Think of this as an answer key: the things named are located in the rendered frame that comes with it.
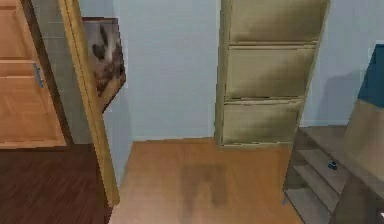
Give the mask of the teal and tan box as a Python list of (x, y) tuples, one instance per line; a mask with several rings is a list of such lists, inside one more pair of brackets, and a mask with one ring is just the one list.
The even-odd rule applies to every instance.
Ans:
[(346, 134), (344, 151), (384, 181), (384, 44), (376, 44)]

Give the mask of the olive chest of drawers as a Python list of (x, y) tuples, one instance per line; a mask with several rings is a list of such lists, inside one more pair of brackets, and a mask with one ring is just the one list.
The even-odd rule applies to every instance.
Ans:
[(221, 0), (215, 103), (221, 147), (294, 141), (331, 0)]

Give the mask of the grey-brown shelf unit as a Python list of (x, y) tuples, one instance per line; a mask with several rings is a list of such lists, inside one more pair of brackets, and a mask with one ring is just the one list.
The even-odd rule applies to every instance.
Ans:
[(384, 182), (342, 151), (345, 130), (298, 129), (283, 193), (303, 224), (384, 224)]

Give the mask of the brown framed wall picture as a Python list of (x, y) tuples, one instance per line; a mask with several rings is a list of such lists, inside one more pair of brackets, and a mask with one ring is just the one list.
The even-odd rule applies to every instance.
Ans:
[(91, 72), (100, 106), (105, 111), (126, 82), (118, 19), (83, 17), (83, 25)]

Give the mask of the orange wooden room door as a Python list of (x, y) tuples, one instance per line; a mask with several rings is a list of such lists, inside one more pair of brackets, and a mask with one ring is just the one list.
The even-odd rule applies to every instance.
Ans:
[[(33, 63), (44, 88), (36, 82)], [(0, 149), (64, 144), (22, 0), (0, 0)]]

